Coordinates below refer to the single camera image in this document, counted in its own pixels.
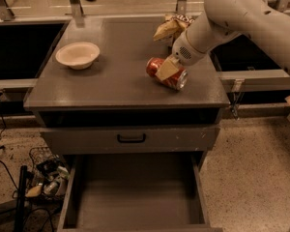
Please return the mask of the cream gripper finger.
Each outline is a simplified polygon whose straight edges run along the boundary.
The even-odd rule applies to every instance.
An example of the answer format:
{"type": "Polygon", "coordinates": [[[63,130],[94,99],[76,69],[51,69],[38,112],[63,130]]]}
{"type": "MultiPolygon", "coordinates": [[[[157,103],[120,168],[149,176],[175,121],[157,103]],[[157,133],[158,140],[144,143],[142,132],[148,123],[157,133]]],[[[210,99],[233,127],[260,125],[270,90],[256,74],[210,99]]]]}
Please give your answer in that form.
{"type": "Polygon", "coordinates": [[[156,77],[164,81],[179,70],[179,60],[174,56],[167,57],[156,72],[156,77]]]}

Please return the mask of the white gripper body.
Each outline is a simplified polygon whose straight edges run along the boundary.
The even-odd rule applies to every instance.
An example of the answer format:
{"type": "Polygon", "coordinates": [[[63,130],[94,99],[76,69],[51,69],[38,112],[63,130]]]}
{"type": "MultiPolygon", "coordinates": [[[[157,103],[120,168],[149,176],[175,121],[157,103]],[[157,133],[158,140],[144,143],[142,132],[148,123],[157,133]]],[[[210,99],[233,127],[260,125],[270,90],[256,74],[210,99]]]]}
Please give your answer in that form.
{"type": "Polygon", "coordinates": [[[184,31],[172,46],[172,55],[184,66],[194,65],[209,51],[212,36],[200,31],[184,31]]]}

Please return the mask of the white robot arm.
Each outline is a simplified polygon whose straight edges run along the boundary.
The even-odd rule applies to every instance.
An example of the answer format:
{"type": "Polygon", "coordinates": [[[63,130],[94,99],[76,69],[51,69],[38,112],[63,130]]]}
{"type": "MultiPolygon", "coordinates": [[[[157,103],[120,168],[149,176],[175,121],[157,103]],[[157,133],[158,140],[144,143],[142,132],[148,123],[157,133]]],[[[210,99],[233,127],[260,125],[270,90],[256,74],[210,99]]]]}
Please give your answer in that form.
{"type": "Polygon", "coordinates": [[[239,35],[290,75],[290,15],[269,7],[267,0],[204,0],[203,13],[175,41],[156,77],[164,81],[239,35]]]}

